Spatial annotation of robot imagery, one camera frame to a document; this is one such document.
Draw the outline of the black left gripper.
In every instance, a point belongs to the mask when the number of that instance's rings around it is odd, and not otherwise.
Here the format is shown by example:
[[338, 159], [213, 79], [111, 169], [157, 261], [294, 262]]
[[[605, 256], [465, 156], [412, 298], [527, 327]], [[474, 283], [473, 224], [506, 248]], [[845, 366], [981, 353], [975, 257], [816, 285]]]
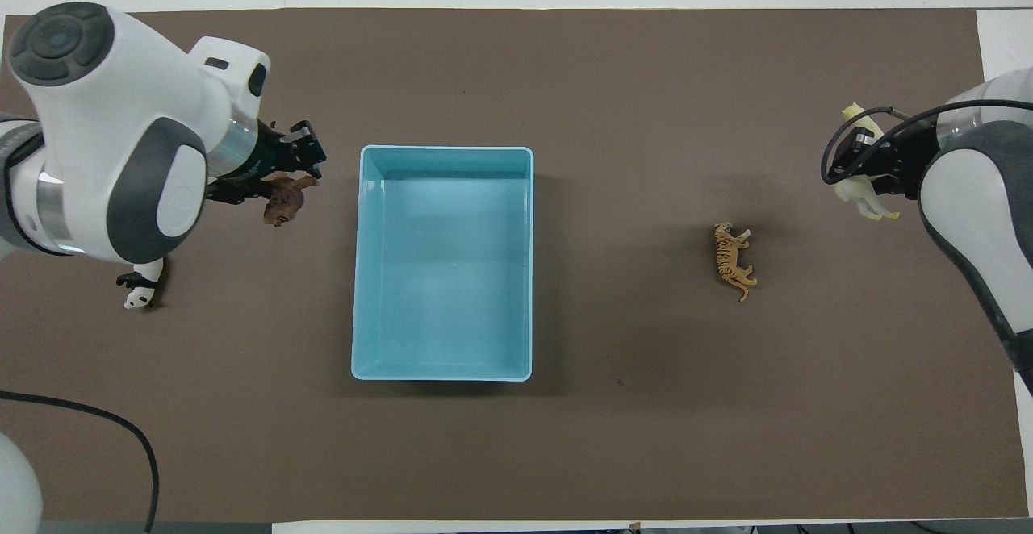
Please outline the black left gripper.
[[262, 178], [277, 171], [306, 172], [321, 180], [324, 175], [320, 166], [326, 161], [326, 154], [311, 123], [299, 121], [291, 127], [288, 142], [283, 142], [284, 137], [286, 135], [274, 130], [274, 126], [258, 121], [258, 134], [251, 155], [239, 168], [207, 185], [204, 198], [230, 206], [242, 205], [251, 198], [268, 200], [272, 196], [272, 186]]

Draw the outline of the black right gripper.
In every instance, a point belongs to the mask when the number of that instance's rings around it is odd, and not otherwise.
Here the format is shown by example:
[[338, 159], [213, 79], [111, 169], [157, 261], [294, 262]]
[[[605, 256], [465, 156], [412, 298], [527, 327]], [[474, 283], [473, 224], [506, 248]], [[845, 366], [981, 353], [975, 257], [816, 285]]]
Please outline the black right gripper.
[[[860, 167], [860, 156], [867, 152], [877, 133], [855, 125], [842, 125], [829, 138], [829, 182], [851, 177]], [[894, 135], [867, 161], [867, 175], [875, 195], [901, 195], [918, 200], [920, 182], [927, 167], [939, 152], [939, 142], [932, 126], [916, 126]]]

